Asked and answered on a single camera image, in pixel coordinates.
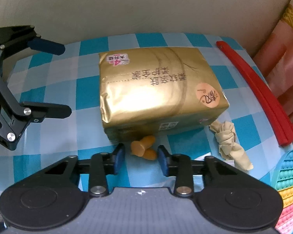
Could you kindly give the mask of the rainbow round pop-it toy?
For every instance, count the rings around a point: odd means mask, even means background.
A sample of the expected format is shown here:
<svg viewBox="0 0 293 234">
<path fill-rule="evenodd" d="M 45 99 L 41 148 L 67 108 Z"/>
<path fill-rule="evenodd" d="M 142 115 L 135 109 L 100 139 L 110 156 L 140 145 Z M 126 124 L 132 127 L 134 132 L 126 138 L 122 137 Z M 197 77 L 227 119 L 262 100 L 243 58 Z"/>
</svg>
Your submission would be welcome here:
<svg viewBox="0 0 293 234">
<path fill-rule="evenodd" d="M 276 165 L 271 186 L 283 201 L 283 210 L 275 229 L 279 233 L 293 233 L 293 150 L 286 153 Z"/>
</svg>

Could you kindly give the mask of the red folded hand fan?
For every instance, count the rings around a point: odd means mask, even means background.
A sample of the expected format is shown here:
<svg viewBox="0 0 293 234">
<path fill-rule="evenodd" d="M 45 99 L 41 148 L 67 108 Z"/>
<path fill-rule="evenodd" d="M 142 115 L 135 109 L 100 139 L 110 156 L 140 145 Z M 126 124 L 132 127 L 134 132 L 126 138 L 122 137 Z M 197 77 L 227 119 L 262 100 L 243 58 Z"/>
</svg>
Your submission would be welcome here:
<svg viewBox="0 0 293 234">
<path fill-rule="evenodd" d="M 217 41 L 216 46 L 232 62 L 251 88 L 269 120 L 278 144 L 280 146 L 291 144 L 293 142 L 293 124 L 265 82 L 225 41 Z"/>
</svg>

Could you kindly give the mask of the blue white checkered tablecloth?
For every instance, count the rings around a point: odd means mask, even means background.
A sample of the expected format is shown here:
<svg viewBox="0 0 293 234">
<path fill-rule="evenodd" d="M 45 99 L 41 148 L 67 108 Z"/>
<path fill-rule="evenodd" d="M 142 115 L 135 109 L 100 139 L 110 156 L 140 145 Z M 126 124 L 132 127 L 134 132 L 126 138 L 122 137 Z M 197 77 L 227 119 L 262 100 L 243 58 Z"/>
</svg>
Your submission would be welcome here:
<svg viewBox="0 0 293 234">
<path fill-rule="evenodd" d="M 278 145 L 253 92 L 216 47 L 219 40 L 218 36 L 193 33 L 116 35 L 69 44 L 61 56 L 40 53 L 19 60 L 8 82 L 15 98 L 68 105 L 72 114 L 29 125 L 14 151 L 0 145 L 0 192 L 66 156 L 89 159 L 95 153 L 112 151 L 100 117 L 98 54 L 165 46 L 200 50 L 230 104 L 219 120 L 234 123 L 237 140 L 254 165 L 250 174 L 270 182 L 276 164 L 293 146 Z"/>
</svg>

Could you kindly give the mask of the gold tissue pack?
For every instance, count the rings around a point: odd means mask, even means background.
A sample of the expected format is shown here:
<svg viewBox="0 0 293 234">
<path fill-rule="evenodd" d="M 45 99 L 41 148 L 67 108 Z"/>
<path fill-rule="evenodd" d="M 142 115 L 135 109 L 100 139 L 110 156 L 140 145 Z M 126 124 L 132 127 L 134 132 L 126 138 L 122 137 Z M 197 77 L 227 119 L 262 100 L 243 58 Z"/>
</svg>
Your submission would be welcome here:
<svg viewBox="0 0 293 234">
<path fill-rule="evenodd" d="M 198 129 L 229 107 L 199 49 L 185 47 L 100 53 L 99 97 L 112 142 Z"/>
</svg>

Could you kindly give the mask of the pink curtain with gold trim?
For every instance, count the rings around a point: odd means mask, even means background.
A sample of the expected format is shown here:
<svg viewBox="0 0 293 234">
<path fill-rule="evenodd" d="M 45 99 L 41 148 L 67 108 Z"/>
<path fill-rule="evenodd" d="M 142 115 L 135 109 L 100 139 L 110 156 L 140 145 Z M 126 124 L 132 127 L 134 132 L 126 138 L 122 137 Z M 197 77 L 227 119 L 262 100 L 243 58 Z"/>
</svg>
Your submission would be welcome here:
<svg viewBox="0 0 293 234">
<path fill-rule="evenodd" d="M 254 62 L 293 123 L 293 0 Z"/>
</svg>

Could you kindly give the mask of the orange foam earplug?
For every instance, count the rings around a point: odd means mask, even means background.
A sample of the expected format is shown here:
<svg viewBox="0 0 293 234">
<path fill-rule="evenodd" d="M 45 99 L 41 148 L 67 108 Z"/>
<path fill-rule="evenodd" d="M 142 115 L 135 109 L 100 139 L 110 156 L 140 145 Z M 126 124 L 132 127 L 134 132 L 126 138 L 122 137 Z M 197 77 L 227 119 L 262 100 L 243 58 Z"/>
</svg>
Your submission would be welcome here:
<svg viewBox="0 0 293 234">
<path fill-rule="evenodd" d="M 131 153 L 138 157 L 151 153 L 153 151 L 152 146 L 155 143 L 154 136 L 143 137 L 140 141 L 131 142 Z"/>
<path fill-rule="evenodd" d="M 154 161 L 157 159 L 158 154 L 157 154 L 157 151 L 155 151 L 154 149 L 148 148 L 145 150 L 142 157 L 146 160 Z"/>
</svg>

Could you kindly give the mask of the beige knotted cloth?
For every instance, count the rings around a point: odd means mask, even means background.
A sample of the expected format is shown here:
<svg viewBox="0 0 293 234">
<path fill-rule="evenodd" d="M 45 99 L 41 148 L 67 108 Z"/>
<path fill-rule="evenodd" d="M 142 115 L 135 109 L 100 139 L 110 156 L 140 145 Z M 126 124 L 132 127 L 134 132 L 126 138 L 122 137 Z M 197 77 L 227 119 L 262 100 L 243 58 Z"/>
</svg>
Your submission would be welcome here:
<svg viewBox="0 0 293 234">
<path fill-rule="evenodd" d="M 243 171 L 250 171 L 254 168 L 245 149 L 237 143 L 234 123 L 214 121 L 209 125 L 209 129 L 215 134 L 219 153 L 223 159 L 233 160 L 234 165 Z"/>
</svg>

